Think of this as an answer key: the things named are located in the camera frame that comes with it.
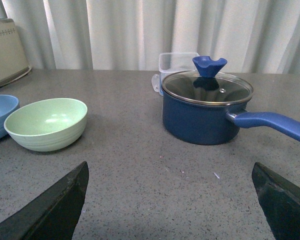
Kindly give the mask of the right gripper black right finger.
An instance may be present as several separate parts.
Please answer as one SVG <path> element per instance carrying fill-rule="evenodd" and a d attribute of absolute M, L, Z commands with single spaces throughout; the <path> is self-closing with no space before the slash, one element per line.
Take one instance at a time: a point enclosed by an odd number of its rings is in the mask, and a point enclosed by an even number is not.
<path fill-rule="evenodd" d="M 259 205 L 277 240 L 300 240 L 300 187 L 256 162 L 251 173 Z"/>

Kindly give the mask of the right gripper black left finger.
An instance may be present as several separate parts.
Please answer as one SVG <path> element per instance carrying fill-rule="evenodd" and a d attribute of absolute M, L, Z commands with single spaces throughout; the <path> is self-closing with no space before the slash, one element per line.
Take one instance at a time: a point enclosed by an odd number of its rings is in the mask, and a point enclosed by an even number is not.
<path fill-rule="evenodd" d="M 89 168 L 83 161 L 0 223 L 0 240 L 70 240 L 85 203 Z"/>

